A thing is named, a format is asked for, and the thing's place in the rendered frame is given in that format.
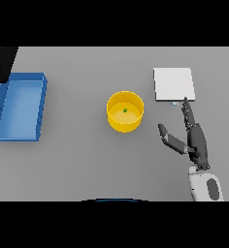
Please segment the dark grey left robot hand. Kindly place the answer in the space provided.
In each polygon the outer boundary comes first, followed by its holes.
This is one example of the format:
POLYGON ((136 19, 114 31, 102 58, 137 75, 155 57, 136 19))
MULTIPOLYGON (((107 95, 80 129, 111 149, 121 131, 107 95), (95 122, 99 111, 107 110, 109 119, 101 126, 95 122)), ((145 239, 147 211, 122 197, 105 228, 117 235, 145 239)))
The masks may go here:
POLYGON ((17 51, 17 46, 0 46, 0 83, 8 81, 17 51))

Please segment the pale square measuring scale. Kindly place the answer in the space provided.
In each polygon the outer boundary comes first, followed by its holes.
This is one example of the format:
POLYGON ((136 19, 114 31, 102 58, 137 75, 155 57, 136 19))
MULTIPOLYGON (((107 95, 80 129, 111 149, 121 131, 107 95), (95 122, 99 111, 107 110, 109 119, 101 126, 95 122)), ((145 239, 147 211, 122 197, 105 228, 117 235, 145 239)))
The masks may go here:
POLYGON ((153 81, 156 102, 196 100, 190 68, 154 68, 153 81))

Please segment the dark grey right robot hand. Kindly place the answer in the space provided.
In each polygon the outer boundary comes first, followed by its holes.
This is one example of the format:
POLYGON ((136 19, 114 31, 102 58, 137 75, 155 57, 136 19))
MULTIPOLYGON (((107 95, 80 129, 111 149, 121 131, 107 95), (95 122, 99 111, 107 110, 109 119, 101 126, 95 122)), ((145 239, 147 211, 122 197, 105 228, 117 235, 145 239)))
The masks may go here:
POLYGON ((211 168, 208 160, 207 141, 200 124, 195 121, 187 98, 183 99, 181 110, 187 133, 187 142, 174 137, 163 124, 159 124, 158 129, 161 140, 166 146, 180 155, 187 154, 189 160, 197 166, 198 171, 207 171, 211 168))

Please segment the yellow bowl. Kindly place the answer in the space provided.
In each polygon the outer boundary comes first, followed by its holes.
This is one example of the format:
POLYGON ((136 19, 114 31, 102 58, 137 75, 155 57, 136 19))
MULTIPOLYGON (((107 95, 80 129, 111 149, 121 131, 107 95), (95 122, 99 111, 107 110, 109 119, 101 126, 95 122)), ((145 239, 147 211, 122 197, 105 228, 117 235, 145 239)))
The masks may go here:
POLYGON ((132 91, 118 91, 107 102, 107 121, 117 132, 135 131, 144 117, 144 102, 132 91))

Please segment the blue tray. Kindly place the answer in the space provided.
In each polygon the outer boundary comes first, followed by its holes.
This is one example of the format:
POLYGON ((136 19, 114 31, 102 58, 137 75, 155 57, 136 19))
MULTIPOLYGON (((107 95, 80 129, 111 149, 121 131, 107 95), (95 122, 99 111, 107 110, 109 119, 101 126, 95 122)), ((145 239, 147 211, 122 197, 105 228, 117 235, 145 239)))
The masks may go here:
POLYGON ((0 84, 0 141, 38 141, 47 95, 44 73, 11 73, 0 84))

